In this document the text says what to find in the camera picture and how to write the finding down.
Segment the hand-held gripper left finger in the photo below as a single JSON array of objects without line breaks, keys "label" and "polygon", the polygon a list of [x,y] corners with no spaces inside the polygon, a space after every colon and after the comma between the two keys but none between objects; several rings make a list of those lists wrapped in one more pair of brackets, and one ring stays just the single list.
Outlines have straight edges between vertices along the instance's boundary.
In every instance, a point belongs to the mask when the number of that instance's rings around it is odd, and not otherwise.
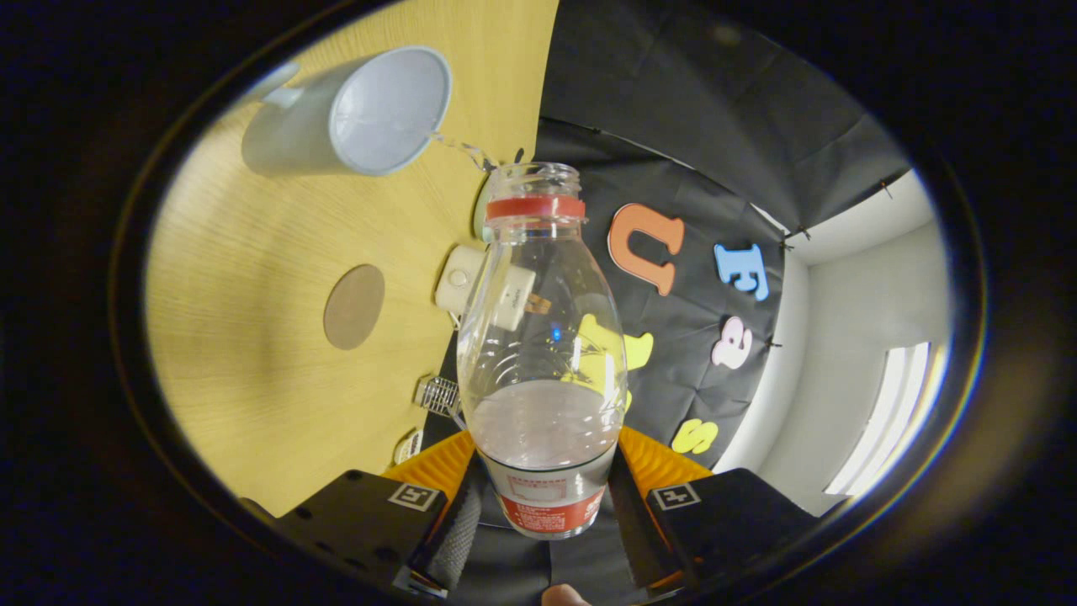
[{"label": "hand-held gripper left finger", "polygon": [[443,601],[472,551],[482,479],[472,436],[458,431],[384,475],[342,473],[272,526],[362,582]]}]

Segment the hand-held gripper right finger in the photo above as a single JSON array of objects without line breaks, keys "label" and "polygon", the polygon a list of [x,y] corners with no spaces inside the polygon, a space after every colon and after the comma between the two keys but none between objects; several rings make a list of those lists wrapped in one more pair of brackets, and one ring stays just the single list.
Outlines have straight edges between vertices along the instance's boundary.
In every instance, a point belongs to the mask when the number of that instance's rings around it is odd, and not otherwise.
[{"label": "hand-held gripper right finger", "polygon": [[629,427],[609,491],[632,579],[646,590],[731,578],[820,524],[756,473],[712,473]]}]

